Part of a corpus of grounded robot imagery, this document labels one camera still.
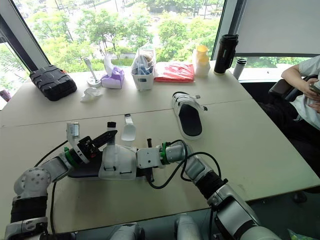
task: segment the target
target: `white basket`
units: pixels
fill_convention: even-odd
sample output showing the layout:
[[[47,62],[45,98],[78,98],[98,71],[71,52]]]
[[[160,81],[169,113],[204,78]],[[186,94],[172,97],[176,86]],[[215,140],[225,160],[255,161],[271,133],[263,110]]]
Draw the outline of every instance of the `white basket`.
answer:
[[[148,75],[136,75],[136,74],[132,73],[132,69],[131,69],[131,75],[133,77],[135,86],[139,91],[152,89],[152,87],[154,85],[154,79],[155,79],[156,51],[154,49],[153,50],[144,50],[144,51],[152,52],[152,54],[153,54],[153,70],[152,70],[152,73],[148,74]]]

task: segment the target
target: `green ring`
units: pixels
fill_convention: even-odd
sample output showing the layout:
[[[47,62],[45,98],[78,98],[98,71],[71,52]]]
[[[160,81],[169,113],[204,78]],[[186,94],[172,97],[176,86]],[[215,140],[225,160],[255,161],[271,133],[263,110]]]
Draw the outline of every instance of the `green ring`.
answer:
[[[65,151],[64,154],[65,154],[65,157],[66,157],[67,161],[68,161],[72,166],[74,166],[75,168],[79,167],[79,165],[78,165],[78,164],[75,162],[75,160],[72,158],[69,150]]]
[[[163,165],[168,165],[168,164],[170,164],[170,163],[168,162],[167,156],[166,156],[166,147],[167,147],[166,142],[163,142],[163,143],[162,143],[162,154],[161,154],[161,156],[162,156],[161,163],[162,163]]]

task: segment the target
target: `white shirt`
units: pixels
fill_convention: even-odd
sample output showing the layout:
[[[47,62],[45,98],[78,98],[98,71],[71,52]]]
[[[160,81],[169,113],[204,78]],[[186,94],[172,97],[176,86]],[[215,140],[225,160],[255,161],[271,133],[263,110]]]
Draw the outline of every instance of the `white shirt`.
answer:
[[[299,72],[302,76],[317,75],[319,79],[320,74],[320,55],[311,59],[303,61],[299,64]],[[320,88],[320,81],[315,83],[315,86]],[[317,113],[309,104],[313,104],[315,101],[307,98],[304,94],[297,96],[296,99],[291,102],[295,107],[299,115],[309,124],[320,130],[320,113]]]

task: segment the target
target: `plastic bag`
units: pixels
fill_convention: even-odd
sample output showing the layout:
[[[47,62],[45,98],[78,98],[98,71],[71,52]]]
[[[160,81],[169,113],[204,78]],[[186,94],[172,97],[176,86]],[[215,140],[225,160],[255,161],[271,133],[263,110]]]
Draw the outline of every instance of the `plastic bag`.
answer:
[[[149,43],[140,47],[135,54],[131,65],[133,75],[150,75],[156,64],[155,49]]]
[[[158,62],[154,80],[157,82],[190,83],[195,78],[194,66],[189,62]]]
[[[288,232],[290,234],[291,240],[317,240],[315,238],[309,237],[309,236],[303,236],[300,234],[296,234],[295,232],[288,229]]]
[[[104,69],[107,74],[101,78],[102,87],[121,89],[125,79],[125,72],[120,67],[113,65],[109,56],[104,57]]]

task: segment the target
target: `purple tissue box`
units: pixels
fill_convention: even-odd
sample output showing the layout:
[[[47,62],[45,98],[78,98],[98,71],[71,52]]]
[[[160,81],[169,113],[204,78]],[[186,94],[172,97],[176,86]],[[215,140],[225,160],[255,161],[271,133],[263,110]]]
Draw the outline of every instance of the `purple tissue box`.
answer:
[[[108,76],[108,74],[102,76],[102,87],[109,89],[121,89],[124,79],[125,72],[121,68],[114,66],[111,76]]]

